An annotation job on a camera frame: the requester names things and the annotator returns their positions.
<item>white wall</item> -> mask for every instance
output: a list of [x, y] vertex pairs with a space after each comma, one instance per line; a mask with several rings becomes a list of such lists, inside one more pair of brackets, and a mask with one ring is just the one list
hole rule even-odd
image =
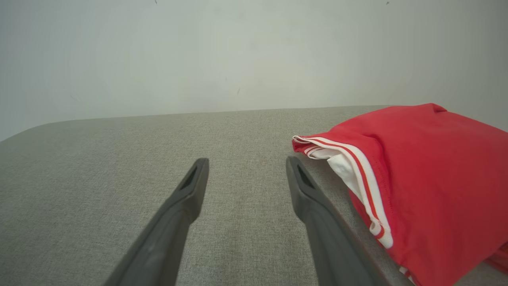
[[0, 140], [64, 120], [419, 104], [508, 130], [508, 2], [2, 0]]

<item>wall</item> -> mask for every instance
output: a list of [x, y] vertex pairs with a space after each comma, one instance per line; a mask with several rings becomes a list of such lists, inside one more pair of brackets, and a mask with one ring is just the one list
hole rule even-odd
[[3, 0], [0, 140], [50, 122], [436, 102], [508, 130], [508, 2]]

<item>gray fabric surface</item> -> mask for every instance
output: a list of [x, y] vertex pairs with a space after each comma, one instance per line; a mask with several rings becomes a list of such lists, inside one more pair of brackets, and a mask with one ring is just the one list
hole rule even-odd
[[[178, 285], [317, 285], [284, 162], [291, 136], [381, 106], [59, 122], [0, 142], [2, 285], [100, 285], [196, 158], [210, 158]], [[325, 161], [299, 156], [393, 285], [411, 285]], [[460, 285], [506, 285], [488, 266]]]

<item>red and white striped trim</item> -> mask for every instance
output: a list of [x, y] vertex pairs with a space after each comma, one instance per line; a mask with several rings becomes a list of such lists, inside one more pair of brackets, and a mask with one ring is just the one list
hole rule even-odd
[[304, 150], [304, 154], [312, 159], [317, 159], [311, 156], [311, 153], [317, 151], [319, 147], [321, 147], [320, 150], [325, 148], [337, 150], [348, 158], [352, 163], [360, 188], [360, 194], [355, 194], [363, 203], [365, 211], [372, 221], [369, 230], [386, 249], [391, 248], [393, 246], [393, 237], [390, 225], [388, 224], [374, 171], [365, 154], [353, 145], [335, 142], [323, 137], [293, 136], [293, 140], [300, 143], [303, 141], [313, 143], [315, 146]]

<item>folded red shirt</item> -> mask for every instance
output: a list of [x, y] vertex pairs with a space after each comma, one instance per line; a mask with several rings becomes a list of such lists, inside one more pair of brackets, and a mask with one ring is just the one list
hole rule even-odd
[[416, 285], [453, 285], [493, 254], [507, 265], [508, 133], [435, 104], [394, 106], [294, 136], [293, 148], [328, 160]]

